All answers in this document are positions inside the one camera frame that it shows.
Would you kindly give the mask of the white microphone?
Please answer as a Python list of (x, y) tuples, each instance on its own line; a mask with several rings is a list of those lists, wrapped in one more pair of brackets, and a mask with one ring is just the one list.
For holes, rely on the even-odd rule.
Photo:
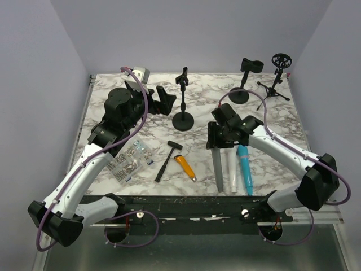
[(229, 148), (227, 150), (228, 174), (230, 180), (230, 189), (232, 193), (237, 193), (237, 148)]

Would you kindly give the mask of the blue microphone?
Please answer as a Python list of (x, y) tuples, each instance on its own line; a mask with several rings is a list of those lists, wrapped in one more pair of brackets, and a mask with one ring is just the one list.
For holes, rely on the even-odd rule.
[(252, 196), (253, 195), (253, 182), (252, 182), (252, 174), (251, 174), (250, 164), (249, 164), (248, 148), (243, 145), (238, 145), (237, 154), (240, 158), (240, 165), (241, 165), (241, 171), (243, 174), (245, 189), (247, 191), (248, 196)]

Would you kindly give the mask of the grey microphone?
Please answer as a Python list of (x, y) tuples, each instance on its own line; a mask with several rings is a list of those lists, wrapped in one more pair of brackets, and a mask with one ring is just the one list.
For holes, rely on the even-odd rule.
[(212, 149), (212, 159), (213, 159), (214, 175), (215, 175), (217, 190), (219, 193), (222, 193), (223, 170), (222, 170), (222, 162), (221, 162), (221, 153), (219, 148)]

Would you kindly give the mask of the black tripod shock-mount stand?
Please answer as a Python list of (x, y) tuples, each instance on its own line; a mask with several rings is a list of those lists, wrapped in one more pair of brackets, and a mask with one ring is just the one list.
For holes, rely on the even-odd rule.
[(265, 88), (266, 91), (266, 96), (264, 98), (264, 100), (266, 100), (267, 98), (272, 98), (272, 97), (282, 97), (284, 98), (287, 102), (290, 101), (290, 99), (280, 93), (278, 93), (275, 89), (277, 84), (281, 84), (283, 82), (283, 80), (281, 79), (281, 76), (283, 74), (284, 69), (289, 68), (292, 64), (292, 58), (284, 53), (277, 53), (275, 54), (272, 59), (271, 59), (272, 64), (276, 67), (275, 70), (275, 79), (273, 81), (272, 86), (266, 86), (263, 83), (261, 83), (260, 81), (257, 81), (257, 84), (259, 86), (262, 86)]

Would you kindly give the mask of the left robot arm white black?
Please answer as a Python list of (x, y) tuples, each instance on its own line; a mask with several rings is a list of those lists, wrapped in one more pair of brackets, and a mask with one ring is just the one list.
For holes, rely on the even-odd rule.
[(64, 247), (70, 246), (82, 230), (109, 219), (121, 222), (125, 209), (113, 194), (92, 203), (81, 200), (98, 174), (119, 153), (137, 122), (144, 123), (148, 113), (169, 115), (176, 96), (157, 86), (159, 100), (153, 100), (154, 90), (143, 94), (127, 86), (115, 88), (104, 102), (105, 114), (91, 130), (81, 157), (60, 185), (43, 201), (33, 201), (28, 213), (38, 228)]

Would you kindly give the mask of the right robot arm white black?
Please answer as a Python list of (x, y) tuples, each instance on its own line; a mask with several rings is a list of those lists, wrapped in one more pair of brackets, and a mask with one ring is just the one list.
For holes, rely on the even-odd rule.
[(212, 152), (218, 191), (223, 190), (220, 150), (236, 145), (251, 146), (264, 152), (300, 180), (299, 185), (266, 196), (259, 208), (264, 220), (272, 221), (290, 208), (306, 207), (318, 211), (339, 188), (336, 161), (330, 154), (319, 156), (306, 151), (278, 136), (254, 116), (241, 119), (228, 103), (214, 109), (212, 115), (214, 121), (208, 123), (206, 149)]

